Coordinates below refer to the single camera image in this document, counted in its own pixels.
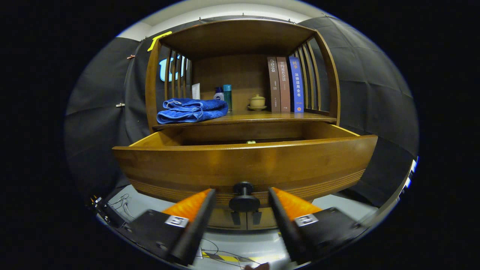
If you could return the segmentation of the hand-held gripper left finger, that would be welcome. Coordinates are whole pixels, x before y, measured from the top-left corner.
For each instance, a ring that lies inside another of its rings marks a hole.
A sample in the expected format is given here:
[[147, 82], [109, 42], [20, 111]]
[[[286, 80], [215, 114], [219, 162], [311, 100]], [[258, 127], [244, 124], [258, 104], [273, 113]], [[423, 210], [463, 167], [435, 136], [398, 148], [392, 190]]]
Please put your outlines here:
[[126, 224], [125, 236], [158, 258], [192, 265], [215, 204], [216, 190], [206, 189], [166, 210], [146, 210]]

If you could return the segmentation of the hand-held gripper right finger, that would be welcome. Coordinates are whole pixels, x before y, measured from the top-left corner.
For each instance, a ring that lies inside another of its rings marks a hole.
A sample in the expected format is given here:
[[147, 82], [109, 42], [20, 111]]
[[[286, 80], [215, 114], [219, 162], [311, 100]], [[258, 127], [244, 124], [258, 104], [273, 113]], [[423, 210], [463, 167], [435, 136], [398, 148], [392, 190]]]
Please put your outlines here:
[[336, 207], [322, 209], [276, 187], [269, 188], [268, 202], [289, 257], [298, 264], [327, 258], [368, 229]]

